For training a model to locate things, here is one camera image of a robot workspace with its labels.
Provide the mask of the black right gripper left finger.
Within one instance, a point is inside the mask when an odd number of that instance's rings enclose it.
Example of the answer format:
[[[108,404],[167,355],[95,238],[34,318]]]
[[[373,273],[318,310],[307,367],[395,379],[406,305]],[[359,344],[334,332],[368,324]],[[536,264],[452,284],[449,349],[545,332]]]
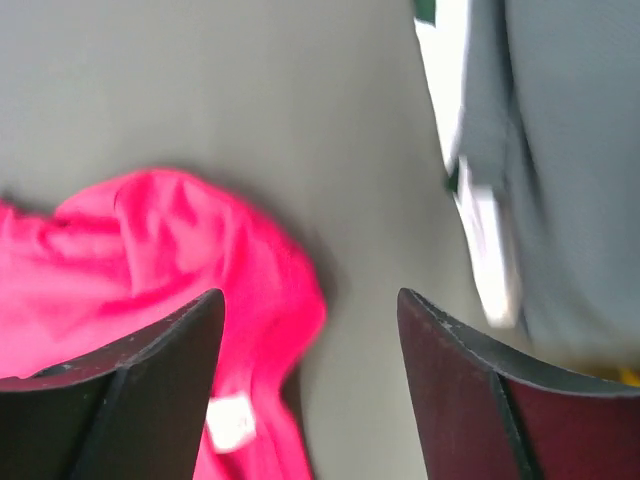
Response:
[[[2,379],[2,478],[192,478],[224,315],[211,290],[86,355]]]

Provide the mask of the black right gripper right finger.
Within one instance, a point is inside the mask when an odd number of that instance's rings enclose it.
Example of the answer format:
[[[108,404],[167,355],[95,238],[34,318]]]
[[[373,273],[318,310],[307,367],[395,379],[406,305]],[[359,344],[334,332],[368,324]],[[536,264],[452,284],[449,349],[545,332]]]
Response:
[[[638,478],[638,388],[541,361],[408,288],[397,322],[428,478]]]

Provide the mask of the pink t shirt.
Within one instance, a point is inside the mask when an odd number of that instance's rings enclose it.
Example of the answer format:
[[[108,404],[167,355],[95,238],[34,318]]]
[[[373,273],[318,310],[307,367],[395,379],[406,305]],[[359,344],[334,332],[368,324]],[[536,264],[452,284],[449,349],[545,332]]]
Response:
[[[268,216],[188,173],[133,172],[46,217],[2,204],[1,373],[84,355],[211,289],[224,332],[195,477],[309,478],[281,388],[326,320],[314,267]]]

